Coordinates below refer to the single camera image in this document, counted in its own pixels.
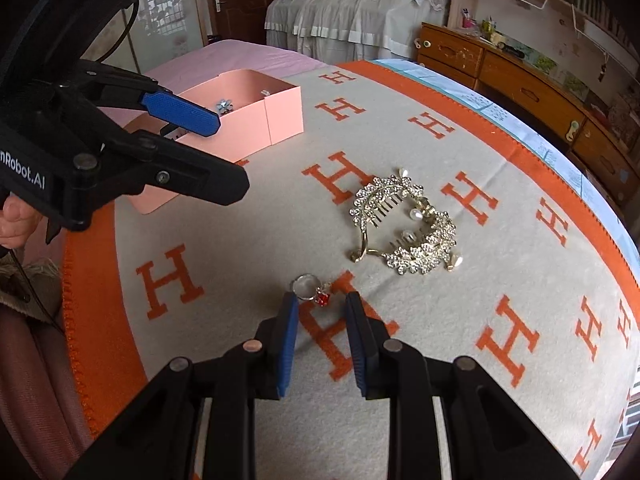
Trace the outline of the person's left hand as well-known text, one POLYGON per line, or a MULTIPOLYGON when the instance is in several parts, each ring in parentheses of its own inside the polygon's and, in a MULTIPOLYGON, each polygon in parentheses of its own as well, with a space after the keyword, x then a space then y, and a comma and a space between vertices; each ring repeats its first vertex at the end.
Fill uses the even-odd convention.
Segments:
POLYGON ((10 195, 3 203, 0 218, 0 244, 4 248, 23 247, 35 233, 43 215, 20 198, 10 195))

